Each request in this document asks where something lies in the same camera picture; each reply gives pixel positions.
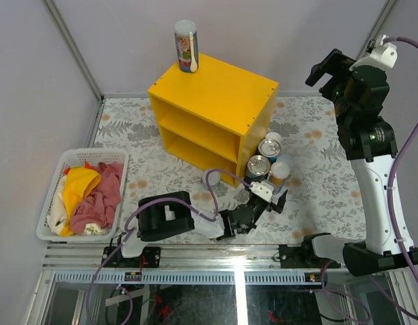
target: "laundry basket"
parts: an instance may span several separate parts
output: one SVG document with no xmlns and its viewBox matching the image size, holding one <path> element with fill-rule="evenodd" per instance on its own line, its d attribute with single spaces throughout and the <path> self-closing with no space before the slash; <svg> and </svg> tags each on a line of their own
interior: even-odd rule
<svg viewBox="0 0 418 325">
<path fill-rule="evenodd" d="M 54 176 L 51 181 L 45 204 L 41 209 L 39 223 L 37 224 L 36 234 L 42 240 L 51 240 L 53 242 L 94 242 L 98 240 L 109 240 L 114 236 L 115 230 L 119 222 L 119 215 L 121 210 L 121 203 L 117 205 L 114 216 L 114 223 L 109 233 L 105 235 L 88 236 L 88 235 L 73 235 L 73 236 L 59 236 L 51 231 L 47 224 L 47 214 L 52 207 L 52 200 L 60 179 L 64 176 L 64 171 L 69 167 L 83 166 L 87 161 L 92 166 L 97 166 L 98 163 L 121 163 L 123 166 L 123 174 L 121 176 L 120 195 L 123 200 L 125 189 L 127 163 L 129 161 L 129 154 L 122 149 L 103 149 L 103 148 L 84 148 L 68 150 L 63 153 L 58 161 Z"/>
</svg>

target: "white spoon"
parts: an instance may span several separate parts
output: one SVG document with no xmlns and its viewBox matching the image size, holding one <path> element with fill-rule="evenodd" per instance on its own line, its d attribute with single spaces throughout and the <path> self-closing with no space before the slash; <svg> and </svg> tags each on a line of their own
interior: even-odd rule
<svg viewBox="0 0 418 325">
<path fill-rule="evenodd" d="M 198 65 L 195 60 L 195 50 L 194 50 L 194 33 L 189 32 L 189 43 L 190 43 L 190 71 L 195 72 L 198 69 Z"/>
</svg>

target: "floral pattern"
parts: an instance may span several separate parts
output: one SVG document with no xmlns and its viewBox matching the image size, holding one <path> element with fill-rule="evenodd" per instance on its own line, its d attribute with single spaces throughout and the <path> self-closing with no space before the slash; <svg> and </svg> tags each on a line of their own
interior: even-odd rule
<svg viewBox="0 0 418 325">
<path fill-rule="evenodd" d="M 216 242 L 188 232 L 163 243 L 293 244 L 319 232 L 365 237 L 359 187 L 337 140 L 332 103 L 321 97 L 279 97 L 269 129 L 283 137 L 282 152 L 295 159 L 295 171 L 285 184 L 289 193 L 283 213 L 266 211 L 257 229 L 233 240 Z M 164 150 L 148 98 L 107 99 L 94 146 L 123 148 L 130 155 L 117 233 L 147 196 L 185 190 L 194 206 L 213 211 L 201 171 Z M 221 183 L 215 193 L 220 209 L 233 209 L 248 199 L 242 185 Z"/>
</svg>

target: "gray wall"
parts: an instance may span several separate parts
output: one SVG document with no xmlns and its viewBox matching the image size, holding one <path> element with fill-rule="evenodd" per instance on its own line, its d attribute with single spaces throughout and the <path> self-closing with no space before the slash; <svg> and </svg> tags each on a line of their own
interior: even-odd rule
<svg viewBox="0 0 418 325">
<path fill-rule="evenodd" d="M 46 242 L 35 236 L 60 154 L 96 101 L 40 0 L 0 0 L 0 324 L 21 324 Z"/>
<path fill-rule="evenodd" d="M 418 41 L 418 0 L 399 1 L 381 33 Z M 418 50 L 404 43 L 395 44 L 398 59 L 394 69 L 388 72 L 390 93 L 383 104 L 382 116 L 395 129 L 401 149 L 418 121 Z M 404 157 L 398 184 L 404 217 L 418 246 L 418 135 Z"/>
<path fill-rule="evenodd" d="M 102 91 L 146 93 L 176 60 L 173 27 L 197 24 L 201 52 L 310 92 L 334 47 L 356 56 L 385 0 L 56 0 Z"/>
</svg>

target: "red cloth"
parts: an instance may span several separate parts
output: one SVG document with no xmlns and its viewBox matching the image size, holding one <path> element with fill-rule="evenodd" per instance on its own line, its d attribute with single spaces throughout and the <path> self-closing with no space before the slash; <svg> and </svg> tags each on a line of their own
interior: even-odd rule
<svg viewBox="0 0 418 325">
<path fill-rule="evenodd" d="M 85 225 L 94 222 L 102 227 L 112 228 L 115 209 L 121 202 L 120 183 L 123 164 L 104 162 L 99 167 L 92 167 L 102 176 L 99 184 L 75 209 L 70 219 L 70 228 L 76 234 L 83 234 Z"/>
</svg>

